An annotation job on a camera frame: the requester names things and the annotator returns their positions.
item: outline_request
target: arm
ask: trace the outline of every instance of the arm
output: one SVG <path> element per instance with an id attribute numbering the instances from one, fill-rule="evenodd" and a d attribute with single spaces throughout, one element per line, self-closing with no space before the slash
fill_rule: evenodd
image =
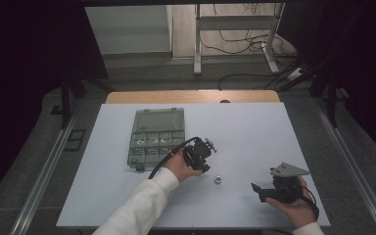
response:
<path id="1" fill-rule="evenodd" d="M 306 182 L 301 176 L 299 176 L 299 180 L 302 186 L 307 188 Z M 307 190 L 304 190 L 304 196 L 311 199 Z M 290 205 L 282 204 L 272 198 L 266 198 L 266 201 L 289 217 L 295 227 L 297 227 L 293 231 L 294 235 L 323 235 L 312 208 L 303 200 L 299 199 Z"/>
<path id="2" fill-rule="evenodd" d="M 153 179 L 144 180 L 94 234 L 147 234 L 164 211 L 167 195 L 187 177 L 200 174 L 200 170 L 189 168 L 182 151 L 178 152 Z"/>

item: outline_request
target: gray storage box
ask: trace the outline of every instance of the gray storage box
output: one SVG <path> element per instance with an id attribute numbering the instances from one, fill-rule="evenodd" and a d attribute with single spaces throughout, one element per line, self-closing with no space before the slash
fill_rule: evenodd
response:
<path id="1" fill-rule="evenodd" d="M 127 164 L 138 171 L 154 167 L 184 141 L 183 109 L 139 110 L 133 122 Z"/>

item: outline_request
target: wall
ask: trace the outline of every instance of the wall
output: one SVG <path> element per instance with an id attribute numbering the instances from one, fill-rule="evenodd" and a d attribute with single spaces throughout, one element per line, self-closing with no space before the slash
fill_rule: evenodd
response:
<path id="1" fill-rule="evenodd" d="M 102 55 L 170 52 L 166 6 L 85 10 Z"/>

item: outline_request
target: metal rail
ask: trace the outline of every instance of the metal rail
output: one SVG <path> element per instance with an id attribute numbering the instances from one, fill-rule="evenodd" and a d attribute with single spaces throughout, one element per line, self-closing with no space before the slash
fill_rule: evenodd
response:
<path id="1" fill-rule="evenodd" d="M 346 165 L 352 180 L 358 189 L 362 199 L 367 205 L 373 219 L 376 222 L 376 194 L 369 186 L 367 180 L 365 179 L 361 169 L 358 167 L 353 154 L 345 143 L 343 137 L 340 134 L 338 128 L 335 128 L 331 122 L 329 122 L 328 117 L 326 116 L 326 109 L 322 100 L 320 98 L 315 99 L 315 105 L 318 108 L 319 115 L 328 130 L 329 135 L 332 138 L 332 141 L 335 144 L 338 152 L 340 153 L 344 164 Z"/>
<path id="2" fill-rule="evenodd" d="M 21 212 L 18 215 L 18 218 L 11 230 L 11 235 L 26 234 L 26 231 L 28 230 L 32 222 L 38 205 L 41 202 L 42 196 L 44 195 L 44 192 L 48 186 L 48 182 L 51 179 L 60 155 L 63 153 L 64 146 L 67 142 L 67 139 L 69 138 L 70 132 L 77 118 L 78 110 L 81 107 L 81 102 L 81 100 L 75 102 L 70 121 L 67 123 L 66 127 L 61 130 L 57 141 L 53 149 L 51 150 L 47 161 L 44 164 L 44 167 L 42 167 L 41 172 L 39 173 L 31 191 L 29 192 L 28 197 L 26 198 L 25 203 L 23 204 L 23 208 L 21 209 Z"/>

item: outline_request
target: wooden strip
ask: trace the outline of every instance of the wooden strip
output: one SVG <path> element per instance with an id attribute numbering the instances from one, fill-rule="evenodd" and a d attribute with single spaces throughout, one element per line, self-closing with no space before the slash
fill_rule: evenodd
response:
<path id="1" fill-rule="evenodd" d="M 236 91 L 126 91 L 112 92 L 106 104 L 177 104 L 177 103 L 231 103 L 280 102 L 272 90 Z"/>

